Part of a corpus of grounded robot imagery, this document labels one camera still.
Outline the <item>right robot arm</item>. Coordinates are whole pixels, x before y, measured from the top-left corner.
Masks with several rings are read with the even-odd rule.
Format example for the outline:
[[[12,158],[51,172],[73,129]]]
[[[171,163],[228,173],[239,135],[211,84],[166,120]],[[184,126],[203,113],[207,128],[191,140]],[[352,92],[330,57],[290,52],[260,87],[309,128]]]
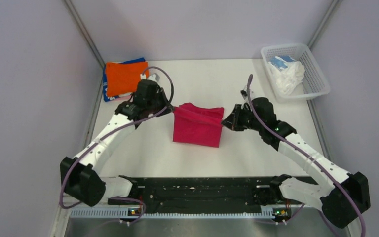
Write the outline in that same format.
[[[222,121],[232,131],[253,130],[276,151],[303,169],[316,183],[310,184],[283,174],[270,183],[269,196],[275,203],[295,200],[315,208],[334,226],[345,228],[370,206],[369,184],[361,172],[352,174],[311,147],[288,123],[278,120],[273,104],[264,97],[236,104]]]

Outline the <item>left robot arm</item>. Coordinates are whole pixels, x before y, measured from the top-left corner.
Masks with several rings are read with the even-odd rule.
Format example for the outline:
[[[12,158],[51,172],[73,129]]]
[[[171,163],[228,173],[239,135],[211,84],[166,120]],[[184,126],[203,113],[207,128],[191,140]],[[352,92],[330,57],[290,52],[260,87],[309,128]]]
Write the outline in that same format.
[[[60,163],[61,193],[79,203],[95,206],[106,192],[106,183],[99,173],[120,143],[141,123],[172,112],[164,89],[158,82],[144,79],[130,101],[115,109],[103,130],[74,158]]]

